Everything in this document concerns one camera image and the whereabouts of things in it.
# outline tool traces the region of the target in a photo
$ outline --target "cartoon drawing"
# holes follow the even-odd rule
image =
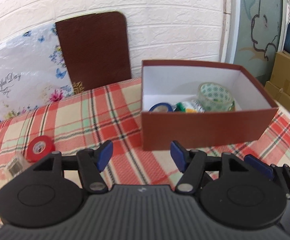
[[[280,36],[281,19],[279,13],[273,9],[274,0],[243,0],[243,6],[250,23],[251,47],[241,48],[240,51],[249,50],[253,56],[262,61],[271,61],[277,51]]]

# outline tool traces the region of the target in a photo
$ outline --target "brown leather pad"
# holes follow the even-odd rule
[[[89,90],[131,78],[125,16],[89,14],[56,22],[73,83]]]

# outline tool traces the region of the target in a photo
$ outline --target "red plaid fabric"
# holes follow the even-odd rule
[[[28,144],[39,135],[54,140],[63,155],[97,148],[110,139],[114,154],[102,176],[116,184],[170,184],[181,177],[169,151],[141,149],[141,79],[101,87],[0,123],[0,188],[7,183],[4,166],[15,153],[26,157]],[[258,141],[202,148],[208,155],[253,154],[264,162],[290,166],[290,114],[281,107]],[[65,177],[79,184],[77,173]]]

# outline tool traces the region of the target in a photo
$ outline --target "metal screw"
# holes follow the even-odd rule
[[[188,183],[182,183],[177,186],[177,189],[181,192],[190,192],[193,190],[193,186]]]
[[[189,156],[190,156],[191,158],[193,158],[193,157],[195,157],[195,154],[198,153],[198,152],[199,152],[199,150],[197,150],[197,149],[192,149],[192,150],[189,151]]]
[[[101,182],[93,182],[92,184],[89,185],[89,188],[94,191],[101,191],[105,189],[105,187],[106,186],[104,185],[104,183]]]

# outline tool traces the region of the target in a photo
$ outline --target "red tape roll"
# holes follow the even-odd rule
[[[53,151],[55,151],[55,145],[52,139],[46,135],[38,136],[30,142],[26,159],[30,162],[37,162]]]

